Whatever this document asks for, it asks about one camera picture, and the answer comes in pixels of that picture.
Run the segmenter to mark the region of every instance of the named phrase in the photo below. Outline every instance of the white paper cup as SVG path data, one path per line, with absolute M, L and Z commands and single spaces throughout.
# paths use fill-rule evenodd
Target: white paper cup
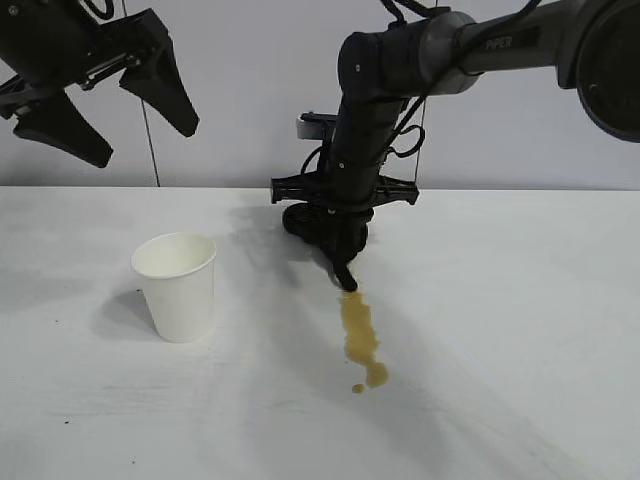
M 138 248 L 131 267 L 158 334 L 168 342 L 197 340 L 213 327 L 216 244 L 194 233 L 170 233 Z

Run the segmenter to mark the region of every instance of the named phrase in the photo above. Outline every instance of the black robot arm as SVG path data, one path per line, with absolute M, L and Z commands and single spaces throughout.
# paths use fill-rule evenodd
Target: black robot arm
M 99 24 L 113 0 L 0 0 L 0 58 L 16 76 L 0 86 L 0 115 L 18 117 L 14 133 L 60 148 L 97 167 L 113 150 L 64 89 L 90 90 L 124 70 L 120 86 L 145 100 L 185 136 L 198 116 L 182 86 L 167 28 L 152 10 Z
M 384 177 L 380 169 L 428 96 L 461 93 L 484 72 L 555 66 L 560 87 L 578 89 L 598 126 L 640 141 L 640 0 L 539 3 L 479 24 L 440 10 L 345 41 L 337 117 L 300 119 L 303 137 L 323 140 L 318 168 L 273 180 L 272 200 L 306 202 L 287 209 L 285 228 L 325 252 L 346 290 L 357 288 L 346 264 L 366 244 L 373 208 L 417 200 L 413 182 Z

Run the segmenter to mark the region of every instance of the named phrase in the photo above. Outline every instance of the spilled liquid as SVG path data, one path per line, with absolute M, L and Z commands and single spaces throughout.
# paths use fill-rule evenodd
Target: spilled liquid
M 371 307 L 364 303 L 361 293 L 345 293 L 342 303 L 342 324 L 347 332 L 344 351 L 352 362 L 366 368 L 365 383 L 376 388 L 389 381 L 389 372 L 384 363 L 376 361 L 380 342 L 371 323 Z M 363 393 L 364 385 L 354 385 L 353 393 Z

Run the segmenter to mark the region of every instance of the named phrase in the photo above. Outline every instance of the white table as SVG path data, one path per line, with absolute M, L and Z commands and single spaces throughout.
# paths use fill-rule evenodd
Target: white table
M 0 189 L 0 478 L 640 479 L 640 193 L 424 192 L 353 265 L 390 382 L 266 190 Z M 215 332 L 131 251 L 214 235 Z

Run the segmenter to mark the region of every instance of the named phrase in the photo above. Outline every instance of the white background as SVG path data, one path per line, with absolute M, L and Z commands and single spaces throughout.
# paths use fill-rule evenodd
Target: white background
M 524 0 L 454 0 L 486 20 Z M 202 117 L 184 139 L 151 112 L 163 185 L 266 186 L 298 171 L 314 142 L 296 139 L 303 111 L 334 113 L 336 59 L 353 31 L 383 30 L 377 0 L 127 0 L 130 13 L 154 8 L 169 27 L 188 92 Z M 2 65 L 0 76 L 11 71 Z M 0 184 L 153 185 L 140 103 L 117 79 L 70 94 L 115 149 L 106 170 L 11 134 L 0 123 Z M 602 133 L 575 91 L 553 69 L 493 73 L 469 92 L 429 101 L 420 184 L 431 188 L 596 188 L 640 186 L 638 147 Z M 410 178 L 415 159 L 388 174 Z

